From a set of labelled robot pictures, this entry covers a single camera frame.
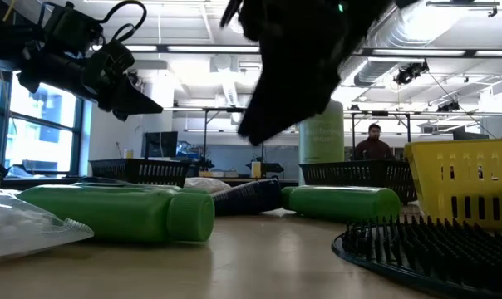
wooden table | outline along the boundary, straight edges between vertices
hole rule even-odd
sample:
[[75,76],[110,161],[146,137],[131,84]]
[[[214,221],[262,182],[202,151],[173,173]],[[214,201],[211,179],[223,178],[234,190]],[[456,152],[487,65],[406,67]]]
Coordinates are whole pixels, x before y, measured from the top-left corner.
[[429,298],[336,257],[338,223],[218,218],[205,246],[78,243],[0,263],[0,299]]

man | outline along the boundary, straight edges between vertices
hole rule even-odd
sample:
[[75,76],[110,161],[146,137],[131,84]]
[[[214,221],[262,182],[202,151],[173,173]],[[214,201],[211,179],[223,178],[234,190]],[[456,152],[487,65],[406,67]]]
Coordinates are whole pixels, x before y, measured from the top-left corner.
[[386,142],[379,140],[381,127],[377,124],[371,124],[368,133],[369,137],[359,143],[354,149],[354,159],[393,159],[390,146]]

yellow basket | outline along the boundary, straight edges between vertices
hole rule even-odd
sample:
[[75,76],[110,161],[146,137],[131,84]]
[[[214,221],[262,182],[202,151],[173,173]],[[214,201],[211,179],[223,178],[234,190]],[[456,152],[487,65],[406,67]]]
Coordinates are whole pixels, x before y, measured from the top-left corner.
[[502,140],[415,142],[405,154],[426,215],[502,229]]

plastic bag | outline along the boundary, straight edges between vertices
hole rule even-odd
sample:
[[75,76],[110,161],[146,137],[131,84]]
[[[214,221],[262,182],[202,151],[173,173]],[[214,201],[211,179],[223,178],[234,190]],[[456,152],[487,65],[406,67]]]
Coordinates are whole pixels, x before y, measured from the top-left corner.
[[215,193],[231,189],[231,186],[220,181],[219,179],[186,178],[185,188],[205,189],[209,193]]
[[0,189],[0,260],[94,236],[85,224],[35,207]]

monitor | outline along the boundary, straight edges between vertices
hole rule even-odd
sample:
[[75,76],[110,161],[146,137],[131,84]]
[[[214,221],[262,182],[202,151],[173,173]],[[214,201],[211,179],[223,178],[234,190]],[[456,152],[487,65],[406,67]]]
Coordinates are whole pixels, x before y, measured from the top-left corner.
[[146,144],[148,157],[173,158],[177,154],[177,132],[145,133],[142,140],[143,157],[146,155]]
[[477,140],[477,139],[489,139],[490,137],[485,134],[469,133],[460,130],[452,131],[452,137],[454,140]]

